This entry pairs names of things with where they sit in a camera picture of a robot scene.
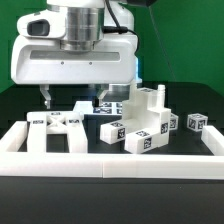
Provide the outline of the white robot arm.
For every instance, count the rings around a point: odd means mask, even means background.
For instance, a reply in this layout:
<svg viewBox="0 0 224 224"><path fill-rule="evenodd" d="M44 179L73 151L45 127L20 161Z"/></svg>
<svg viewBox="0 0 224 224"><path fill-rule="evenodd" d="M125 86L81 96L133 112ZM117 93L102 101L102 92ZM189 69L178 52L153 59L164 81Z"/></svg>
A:
<svg viewBox="0 0 224 224"><path fill-rule="evenodd" d="M38 85L46 101L51 85L92 84L102 104L111 84L135 79L139 38L125 4L157 0L47 0L43 11L21 17L11 58L17 84Z"/></svg>

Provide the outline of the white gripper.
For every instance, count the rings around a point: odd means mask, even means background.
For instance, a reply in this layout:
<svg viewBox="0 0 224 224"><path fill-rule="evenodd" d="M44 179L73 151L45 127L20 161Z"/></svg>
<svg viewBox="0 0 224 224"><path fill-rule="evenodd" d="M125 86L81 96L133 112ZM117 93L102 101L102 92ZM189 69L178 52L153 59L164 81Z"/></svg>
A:
<svg viewBox="0 0 224 224"><path fill-rule="evenodd" d="M137 37L107 34L89 52L60 49L53 39L16 38L11 59L11 78L17 84L37 84L50 108L48 85L100 84L96 105L101 106L109 91L108 84L130 83L136 74Z"/></svg>

